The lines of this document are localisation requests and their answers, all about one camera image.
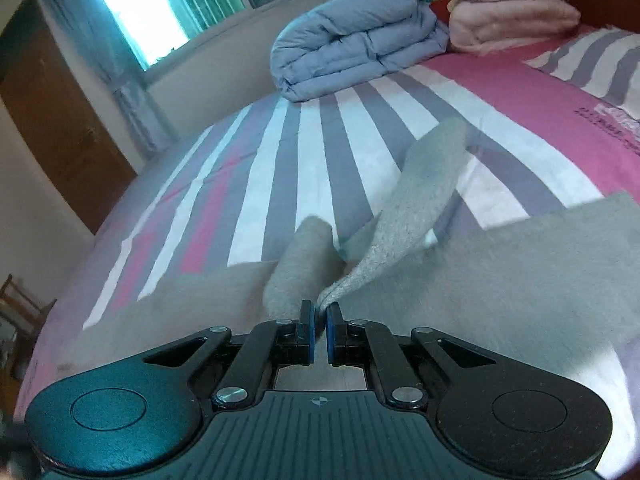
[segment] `wooden chair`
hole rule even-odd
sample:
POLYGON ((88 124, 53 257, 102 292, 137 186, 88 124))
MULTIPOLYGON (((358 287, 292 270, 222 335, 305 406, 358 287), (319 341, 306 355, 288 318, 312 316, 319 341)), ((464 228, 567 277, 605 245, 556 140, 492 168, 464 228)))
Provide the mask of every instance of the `wooden chair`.
POLYGON ((36 339, 56 300, 45 306, 38 305, 9 274, 0 287, 0 317, 15 327, 17 337, 4 370, 11 374, 18 357, 31 357, 36 339))

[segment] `window frame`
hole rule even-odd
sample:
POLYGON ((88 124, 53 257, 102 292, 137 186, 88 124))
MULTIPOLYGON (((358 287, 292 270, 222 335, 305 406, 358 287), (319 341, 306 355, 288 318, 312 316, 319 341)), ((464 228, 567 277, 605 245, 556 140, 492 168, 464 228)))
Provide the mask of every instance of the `window frame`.
POLYGON ((151 65, 146 70, 142 71, 142 79, 147 86, 151 86, 153 83, 162 79, 167 73, 171 72, 176 66, 184 63, 191 54, 201 46, 209 41, 214 40, 216 37, 227 33, 233 28, 241 24, 246 24, 252 20, 256 20, 262 13, 267 12, 273 7, 280 4, 285 4, 292 0, 268 0, 258 7, 254 7, 251 0, 242 0, 246 8, 224 19, 212 27, 209 27, 204 32, 201 32, 195 38, 187 41, 183 46, 172 50, 169 54, 159 59, 156 63, 151 65))

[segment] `bed sheet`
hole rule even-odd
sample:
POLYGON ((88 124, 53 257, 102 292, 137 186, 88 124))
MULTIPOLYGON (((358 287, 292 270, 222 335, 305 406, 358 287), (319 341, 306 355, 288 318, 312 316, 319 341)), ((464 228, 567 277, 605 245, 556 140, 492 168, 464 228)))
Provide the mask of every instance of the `bed sheet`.
MULTIPOLYGON (((551 48, 447 54, 302 104, 267 96, 174 146, 127 190, 50 313, 15 417, 75 334, 163 277, 277 260, 309 215, 347 240, 382 209, 412 142, 445 118, 473 126, 473 157, 431 241, 620 190, 640 200, 633 132, 598 99, 520 62, 551 48)), ((609 358, 627 370, 637 410, 640 373, 629 370, 640 344, 609 358)))

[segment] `door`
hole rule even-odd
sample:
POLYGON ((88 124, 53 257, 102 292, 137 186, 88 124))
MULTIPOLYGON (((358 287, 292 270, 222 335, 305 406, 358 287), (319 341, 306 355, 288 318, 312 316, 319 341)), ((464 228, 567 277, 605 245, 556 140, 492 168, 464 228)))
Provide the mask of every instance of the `door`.
POLYGON ((75 80, 36 0, 0 36, 0 96, 31 153, 95 233, 135 172, 75 80))

